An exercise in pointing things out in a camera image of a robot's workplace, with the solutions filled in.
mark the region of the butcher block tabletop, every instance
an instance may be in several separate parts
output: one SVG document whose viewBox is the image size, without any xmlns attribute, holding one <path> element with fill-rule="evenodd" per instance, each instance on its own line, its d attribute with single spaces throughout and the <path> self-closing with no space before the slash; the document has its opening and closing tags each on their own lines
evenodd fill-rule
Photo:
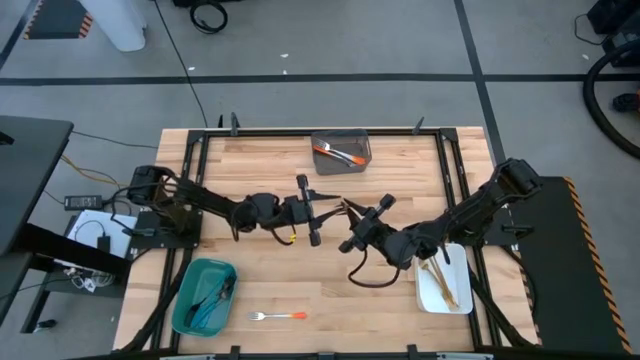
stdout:
<svg viewBox="0 0 640 360">
<path fill-rule="evenodd" d="M 188 131 L 163 131 L 156 165 L 181 172 Z M 459 127 L 457 132 L 473 193 L 489 179 L 491 157 L 481 127 Z M 382 196 L 392 194 L 397 202 L 382 220 L 397 229 L 433 219 L 445 210 L 434 136 L 370 136 L 369 141 L 373 160 L 365 172 L 320 176 L 314 169 L 309 137 L 213 138 L 204 186 L 233 200 L 259 192 L 271 192 L 282 199 L 299 194 L 296 175 L 306 174 L 311 189 L 361 205 L 376 206 Z M 452 149 L 448 144 L 445 149 L 449 168 L 455 174 Z M 198 153 L 196 149 L 194 163 Z M 460 201 L 456 176 L 452 180 L 456 200 Z M 318 215 L 332 210 L 338 202 L 316 201 L 314 212 Z M 278 233 L 287 239 L 291 228 L 279 229 Z M 238 284 L 224 330 L 215 338 L 182 336 L 181 354 L 228 353 L 233 345 L 241 346 L 243 353 L 404 352 L 408 344 L 416 344 L 419 351 L 473 350 L 467 316 L 420 311 L 413 268 L 402 271 L 394 285 L 383 289 L 362 288 L 347 280 L 363 254 L 338 251 L 350 237 L 345 216 L 324 224 L 319 247 L 310 246 L 306 225 L 298 226 L 297 233 L 295 244 L 288 247 L 261 229 L 241 233 L 240 241 L 235 242 L 224 219 L 205 213 L 202 239 L 193 259 L 231 263 L 237 269 Z M 536 343 L 518 265 L 499 248 L 485 247 L 483 251 L 494 300 L 520 333 Z M 178 251 L 174 271 L 180 264 L 180 254 Z M 114 348 L 133 338 L 157 304 L 165 256 L 166 250 L 151 250 L 132 265 Z M 394 273 L 395 269 L 371 249 L 366 266 L 355 277 L 365 282 L 385 282 Z M 476 308 L 483 339 L 488 343 L 484 309 L 477 298 Z M 162 346 L 169 345 L 172 311 L 170 307 L 165 316 Z M 252 311 L 304 311 L 308 317 L 251 321 L 247 313 Z"/>
</svg>

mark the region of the teal plastic container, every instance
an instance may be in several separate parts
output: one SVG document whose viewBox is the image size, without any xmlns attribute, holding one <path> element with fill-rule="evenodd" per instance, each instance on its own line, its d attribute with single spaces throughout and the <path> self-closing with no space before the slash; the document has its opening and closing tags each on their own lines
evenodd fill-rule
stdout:
<svg viewBox="0 0 640 360">
<path fill-rule="evenodd" d="M 231 310 L 233 298 L 236 294 L 237 280 L 229 299 L 220 303 L 213 310 L 204 328 L 194 329 L 187 327 L 184 324 L 184 320 L 191 306 L 202 301 L 216 285 L 220 287 L 221 282 L 224 281 L 228 275 L 234 275 L 237 278 L 236 269 L 231 264 L 222 261 L 196 259 L 189 264 L 182 285 L 180 285 L 178 300 L 176 301 L 176 307 L 173 309 L 173 316 L 171 317 L 171 326 L 173 326 L 175 331 L 185 335 L 201 337 L 218 335 L 227 324 L 229 311 Z"/>
</svg>

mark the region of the yellow cable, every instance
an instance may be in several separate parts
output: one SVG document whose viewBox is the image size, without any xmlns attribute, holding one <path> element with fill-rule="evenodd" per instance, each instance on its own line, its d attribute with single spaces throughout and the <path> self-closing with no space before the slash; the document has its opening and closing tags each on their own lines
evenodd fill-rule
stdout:
<svg viewBox="0 0 640 360">
<path fill-rule="evenodd" d="M 71 161 L 71 159 L 69 159 L 68 157 L 66 157 L 65 155 L 62 155 L 62 161 L 64 161 L 65 163 L 67 163 L 67 165 L 71 166 L 71 168 L 73 168 L 73 170 L 77 171 L 78 174 L 91 179 L 93 181 L 98 181 L 98 182 L 102 182 L 102 183 L 106 183 L 106 184 L 111 184 L 111 185 L 116 185 L 116 186 L 127 186 L 126 184 L 120 184 L 111 180 L 107 180 L 107 179 L 102 179 L 99 177 L 95 177 L 95 176 L 91 176 L 91 175 L 87 175 L 84 173 L 84 171 L 80 170 L 80 168 L 78 168 L 73 161 Z"/>
</svg>

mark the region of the orange utensil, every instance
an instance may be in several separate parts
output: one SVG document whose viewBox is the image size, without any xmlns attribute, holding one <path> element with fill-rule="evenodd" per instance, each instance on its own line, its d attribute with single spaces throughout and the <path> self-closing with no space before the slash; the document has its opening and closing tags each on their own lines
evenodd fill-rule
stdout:
<svg viewBox="0 0 640 360">
<path fill-rule="evenodd" d="M 349 161 L 351 161 L 352 163 L 356 164 L 356 165 L 365 165 L 367 163 L 367 159 L 360 157 L 360 156 L 356 156 L 356 155 L 351 155 L 351 154 L 347 154 L 345 152 L 342 151 L 338 151 L 336 149 L 331 148 L 331 145 L 324 141 L 324 140 L 320 140 L 318 138 L 311 138 L 311 141 L 313 143 L 313 148 L 317 151 L 323 152 L 325 154 L 334 154 L 334 155 L 338 155 L 342 158 L 345 158 Z"/>
<path fill-rule="evenodd" d="M 338 159 L 338 160 L 342 161 L 343 163 L 345 163 L 349 167 L 356 166 L 356 164 L 354 164 L 350 160 L 347 160 L 347 159 L 345 159 L 344 157 L 342 157 L 342 156 L 340 156 L 338 154 L 334 154 L 334 153 L 332 153 L 330 151 L 327 151 L 324 148 L 321 148 L 320 146 L 313 145 L 313 150 L 321 152 L 321 153 L 326 154 L 326 155 L 329 155 L 329 156 L 333 157 L 334 159 Z"/>
<path fill-rule="evenodd" d="M 254 311 L 249 313 L 249 320 L 264 320 L 268 317 L 273 318 L 292 318 L 292 319 L 306 319 L 307 313 L 298 312 L 292 314 L 265 314 L 263 312 Z"/>
</svg>

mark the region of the concrete floor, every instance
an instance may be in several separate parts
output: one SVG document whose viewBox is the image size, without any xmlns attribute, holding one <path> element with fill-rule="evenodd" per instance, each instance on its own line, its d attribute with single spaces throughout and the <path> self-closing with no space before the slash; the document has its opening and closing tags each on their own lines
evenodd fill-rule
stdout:
<svg viewBox="0 0 640 360">
<path fill-rule="evenodd" d="M 70 120 L 78 131 L 149 145 L 158 143 L 163 128 L 202 127 L 189 86 L 160 78 L 184 73 L 155 6 L 147 0 L 133 1 L 149 23 L 142 51 L 118 52 L 97 25 L 83 40 L 19 39 L 6 62 L 0 62 L 0 114 Z M 215 36 L 197 32 L 186 10 L 174 8 L 169 0 L 158 1 L 187 67 L 194 67 L 190 75 L 199 77 L 195 89 L 210 124 L 231 111 L 243 126 L 413 125 L 425 116 L 425 126 L 478 125 L 497 130 L 506 156 L 527 159 L 541 174 L 571 176 L 631 343 L 640 347 L 640 310 L 635 306 L 640 297 L 635 263 L 640 258 L 635 234 L 640 163 L 598 131 L 582 103 L 580 83 L 487 83 L 493 119 L 487 116 L 487 103 L 480 101 L 471 76 L 467 81 L 446 76 L 440 81 L 397 80 L 398 74 L 472 74 L 457 0 L 229 3 L 225 4 L 229 26 Z M 0 49 L 6 50 L 30 1 L 5 3 L 0 13 Z M 572 26 L 573 18 L 593 3 L 462 0 L 484 74 L 585 73 L 603 52 L 576 40 Z M 581 23 L 580 32 L 597 38 L 586 23 Z M 283 71 L 289 75 L 384 73 L 386 77 L 381 81 L 242 84 L 230 83 L 232 78 L 207 78 L 282 75 Z M 104 85 L 112 77 L 133 78 L 132 84 Z M 8 85 L 12 79 L 28 83 L 36 78 L 57 78 L 61 84 Z M 87 83 L 94 85 L 76 85 L 73 78 L 89 79 Z M 143 84 L 144 79 L 153 84 Z M 607 107 L 613 96 L 634 92 L 636 87 L 628 82 L 600 83 L 597 93 Z M 611 117 L 640 143 L 636 114 Z M 499 148 L 497 137 L 492 141 L 494 149 Z M 75 135 L 65 153 L 79 166 L 105 171 L 120 182 L 127 182 L 136 166 L 155 158 L 153 150 Z M 58 166 L 47 189 L 58 198 L 106 196 L 114 190 L 78 176 L 66 165 Z M 31 221 L 61 232 L 71 215 L 44 196 Z M 24 285 L 37 283 L 41 276 L 29 273 Z M 111 349 L 120 301 L 54 294 L 43 318 L 59 320 L 58 327 L 20 335 L 18 328 L 33 296 L 33 291 L 20 293 L 0 327 L 0 358 L 59 359 Z"/>
</svg>

